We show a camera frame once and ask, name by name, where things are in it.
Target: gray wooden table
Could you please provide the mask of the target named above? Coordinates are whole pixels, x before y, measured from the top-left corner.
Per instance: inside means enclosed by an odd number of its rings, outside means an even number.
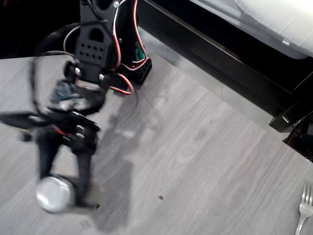
[[[94,157],[101,207],[49,215],[32,195],[37,150],[0,126],[1,235],[293,235],[313,165],[151,53],[136,95],[108,95],[92,117],[102,128]],[[62,77],[64,57],[42,61],[41,98]],[[0,110],[28,110],[29,59],[0,61]],[[55,171],[75,174],[62,149]],[[312,218],[302,235],[313,233]]]

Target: black cable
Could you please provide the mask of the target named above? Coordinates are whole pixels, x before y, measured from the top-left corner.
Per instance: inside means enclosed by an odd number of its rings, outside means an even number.
[[[68,25],[65,25],[64,27],[58,29],[57,31],[49,34],[36,48],[35,53],[34,53],[34,58],[31,61],[30,64],[30,76],[29,76],[29,84],[30,84],[30,95],[31,95],[31,102],[34,106],[35,111],[38,113],[39,116],[45,118],[46,120],[50,120],[50,118],[45,115],[41,110],[40,110],[40,105],[37,101],[37,87],[36,87],[36,82],[37,82],[37,63],[38,60],[40,59],[41,56],[45,55],[46,48],[49,44],[51,44],[54,40],[62,37],[65,33],[71,31],[75,27],[84,27],[84,26],[89,26],[89,25],[95,25],[95,24],[100,24],[103,26],[105,32],[110,36],[111,32],[110,30],[106,27],[105,23],[107,20],[101,20],[101,21],[92,21],[92,22],[85,22],[85,23],[71,23]],[[54,55],[63,55],[65,53],[63,52],[56,52],[53,53]]]
[[[103,20],[103,18],[98,15],[96,9],[94,8],[94,6],[92,5],[90,0],[87,0],[87,4],[88,4],[90,10],[92,11],[92,13],[94,14],[94,16],[97,18],[97,20]]]

